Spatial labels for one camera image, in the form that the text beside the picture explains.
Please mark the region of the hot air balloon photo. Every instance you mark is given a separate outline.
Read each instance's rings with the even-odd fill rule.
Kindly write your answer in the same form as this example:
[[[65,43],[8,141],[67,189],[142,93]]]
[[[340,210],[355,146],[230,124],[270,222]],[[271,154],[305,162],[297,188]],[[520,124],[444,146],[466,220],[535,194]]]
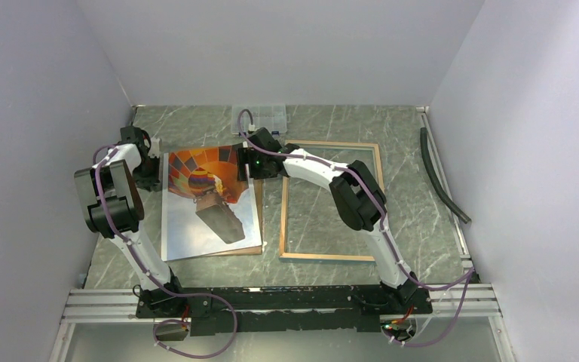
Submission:
[[[260,254],[261,190],[238,178],[240,144],[181,149],[163,156],[161,257]]]

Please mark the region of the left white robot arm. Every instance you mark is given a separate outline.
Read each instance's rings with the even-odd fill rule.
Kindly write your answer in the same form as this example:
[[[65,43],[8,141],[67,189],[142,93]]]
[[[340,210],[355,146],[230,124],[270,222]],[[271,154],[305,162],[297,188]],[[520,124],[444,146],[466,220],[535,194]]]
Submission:
[[[160,184],[157,146],[146,131],[126,126],[118,143],[107,146],[101,159],[75,172],[74,181],[87,227],[111,241],[139,278],[139,299],[168,317],[185,308],[185,294],[167,263],[143,229],[145,210],[140,190]]]

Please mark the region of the wooden picture frame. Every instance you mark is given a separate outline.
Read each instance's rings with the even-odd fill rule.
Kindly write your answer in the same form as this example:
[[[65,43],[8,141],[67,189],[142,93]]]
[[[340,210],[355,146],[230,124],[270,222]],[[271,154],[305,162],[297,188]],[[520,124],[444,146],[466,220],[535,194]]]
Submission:
[[[377,143],[294,140],[294,144],[321,158],[366,164],[384,188]],[[292,262],[372,263],[363,235],[348,228],[339,216],[328,186],[299,178],[283,179],[279,259]]]

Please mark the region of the brown frame backing board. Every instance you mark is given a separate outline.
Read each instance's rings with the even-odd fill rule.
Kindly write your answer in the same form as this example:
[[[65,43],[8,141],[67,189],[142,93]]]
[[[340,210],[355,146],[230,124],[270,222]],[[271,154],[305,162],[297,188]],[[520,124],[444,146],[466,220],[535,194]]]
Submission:
[[[211,231],[205,243],[209,255],[262,253],[262,186],[239,182],[235,189],[217,189],[197,203],[197,215]]]

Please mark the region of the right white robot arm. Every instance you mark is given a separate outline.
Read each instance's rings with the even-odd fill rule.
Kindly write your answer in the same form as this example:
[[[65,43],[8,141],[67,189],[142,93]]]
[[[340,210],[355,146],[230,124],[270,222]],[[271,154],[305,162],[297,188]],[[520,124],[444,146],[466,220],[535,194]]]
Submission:
[[[412,305],[418,286],[389,229],[386,196],[362,161],[343,164],[312,155],[296,144],[283,146],[264,127],[241,130],[239,135],[246,143],[237,157],[239,178],[282,175],[328,190],[342,222],[366,241],[385,290],[385,305],[395,313]]]

